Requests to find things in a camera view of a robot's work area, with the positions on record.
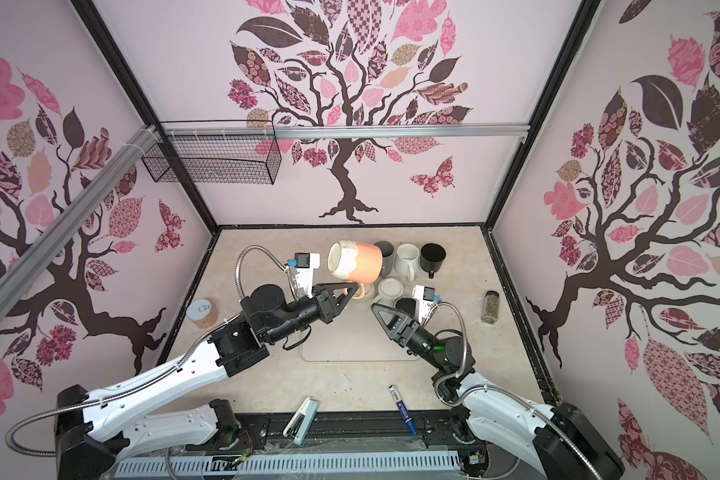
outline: wall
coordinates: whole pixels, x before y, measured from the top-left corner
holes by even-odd
[[[720,478],[712,10],[606,2],[497,229],[553,377],[624,478]]]
[[[273,118],[282,126],[387,124],[398,115],[402,124],[525,123],[578,2],[97,6],[162,120]],[[356,61],[346,55],[352,47]],[[436,84],[450,93],[424,90]],[[338,142],[335,157],[330,144],[281,142],[274,186],[199,184],[200,191],[221,224],[484,221],[516,138]],[[358,146],[373,157],[357,158]],[[316,156],[304,161],[299,152],[311,148]]]
[[[140,126],[68,2],[0,2],[0,277]],[[141,162],[119,182],[0,323],[0,478],[55,478],[3,436],[58,391],[152,367],[209,237]],[[52,425],[19,439],[52,449]]]

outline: blue marker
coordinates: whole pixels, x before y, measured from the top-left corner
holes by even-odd
[[[405,425],[408,426],[408,430],[411,430],[411,435],[418,435],[416,427],[413,426],[413,419],[411,419],[411,416],[408,414],[408,409],[405,408],[403,399],[400,397],[400,392],[394,388],[394,385],[389,386],[389,394],[392,395],[392,398],[394,398],[394,402],[398,406],[398,410],[400,411],[400,415],[403,417],[403,421],[405,421]]]

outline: butterfly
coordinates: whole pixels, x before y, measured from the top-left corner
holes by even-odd
[[[454,168],[453,157],[448,157],[438,167],[438,172],[432,177],[430,175],[414,175],[411,180],[416,185],[424,187],[424,192],[430,194],[434,198],[434,192],[440,190],[440,186],[450,187],[454,184],[454,176],[451,170]]]
[[[163,230],[163,233],[157,237],[155,252],[165,250],[169,246],[176,248],[181,245],[181,236],[176,231],[181,230],[182,222],[186,222],[186,220],[182,220],[178,214],[172,214],[170,208],[165,205],[162,200],[160,200],[160,216],[163,217],[163,223],[166,225],[166,228]]]

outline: gray mug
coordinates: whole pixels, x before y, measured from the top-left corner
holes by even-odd
[[[394,246],[385,240],[376,242],[374,245],[382,251],[382,271],[379,276],[384,278],[394,270]]]

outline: wire basket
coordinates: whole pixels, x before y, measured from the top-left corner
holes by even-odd
[[[271,121],[259,123],[272,126]],[[275,183],[282,160],[276,140],[274,129],[256,134],[169,134],[164,138],[173,145],[193,182],[267,185]],[[179,181],[160,144],[148,149],[142,161],[155,182]]]

